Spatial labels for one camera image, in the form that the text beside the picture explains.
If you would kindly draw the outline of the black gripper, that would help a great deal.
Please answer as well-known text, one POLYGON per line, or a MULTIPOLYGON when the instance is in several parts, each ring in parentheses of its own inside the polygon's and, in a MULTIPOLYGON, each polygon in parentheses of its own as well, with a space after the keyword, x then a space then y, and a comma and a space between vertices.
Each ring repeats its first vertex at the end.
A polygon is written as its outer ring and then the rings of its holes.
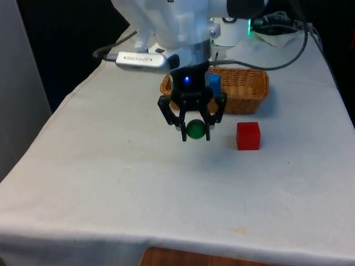
MULTIPOLYGON (((221 122, 224 115, 227 94, 221 93, 213 96, 212 90, 206 85, 207 72, 210 63, 204 62, 198 65, 186 66, 173 70, 170 75, 173 79, 173 91, 170 98, 175 103, 196 103, 199 101, 198 111, 205 123, 206 140, 210 141, 210 127, 221 122), (217 105, 216 112, 212 115, 208 105, 214 99, 217 105)), ((182 141, 187 140, 185 110, 176 116, 170 108, 170 98, 161 96, 158 100, 158 107, 169 125, 174 125, 181 132, 182 141)))

